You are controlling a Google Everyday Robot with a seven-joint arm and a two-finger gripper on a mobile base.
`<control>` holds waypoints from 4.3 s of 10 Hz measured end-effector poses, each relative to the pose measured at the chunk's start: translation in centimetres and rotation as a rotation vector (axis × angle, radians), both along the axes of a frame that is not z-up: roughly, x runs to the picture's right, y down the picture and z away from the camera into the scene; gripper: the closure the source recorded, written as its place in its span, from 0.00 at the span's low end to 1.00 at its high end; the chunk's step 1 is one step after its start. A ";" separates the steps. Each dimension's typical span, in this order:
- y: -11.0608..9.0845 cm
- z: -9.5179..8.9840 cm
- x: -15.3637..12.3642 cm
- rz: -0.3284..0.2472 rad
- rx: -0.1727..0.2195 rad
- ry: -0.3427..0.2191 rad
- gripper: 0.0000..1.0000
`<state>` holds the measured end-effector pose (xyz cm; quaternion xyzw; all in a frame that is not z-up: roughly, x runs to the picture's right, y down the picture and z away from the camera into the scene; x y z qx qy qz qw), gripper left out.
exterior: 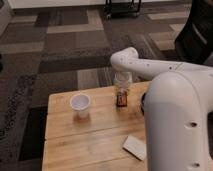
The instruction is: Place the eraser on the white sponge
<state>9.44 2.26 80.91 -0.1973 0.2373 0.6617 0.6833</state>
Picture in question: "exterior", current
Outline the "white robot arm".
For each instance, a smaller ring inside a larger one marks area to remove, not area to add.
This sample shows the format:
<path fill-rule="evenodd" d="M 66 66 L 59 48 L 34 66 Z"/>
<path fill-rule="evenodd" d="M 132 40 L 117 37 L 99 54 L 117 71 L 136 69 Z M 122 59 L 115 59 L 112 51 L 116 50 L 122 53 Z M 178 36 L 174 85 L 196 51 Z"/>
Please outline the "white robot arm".
<path fill-rule="evenodd" d="M 110 63 L 149 81 L 143 103 L 148 171 L 213 171 L 213 67 L 142 59 L 133 47 L 112 54 Z"/>

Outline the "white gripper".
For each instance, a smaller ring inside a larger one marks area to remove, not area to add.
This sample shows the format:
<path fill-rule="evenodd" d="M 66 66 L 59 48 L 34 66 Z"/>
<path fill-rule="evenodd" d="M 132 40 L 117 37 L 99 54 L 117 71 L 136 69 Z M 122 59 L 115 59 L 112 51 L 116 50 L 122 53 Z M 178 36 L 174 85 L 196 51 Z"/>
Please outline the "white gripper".
<path fill-rule="evenodd" d="M 127 95 L 127 91 L 124 88 L 128 88 L 132 83 L 132 74 L 130 72 L 116 72 L 114 77 L 114 83 L 119 89 L 119 93 Z"/>

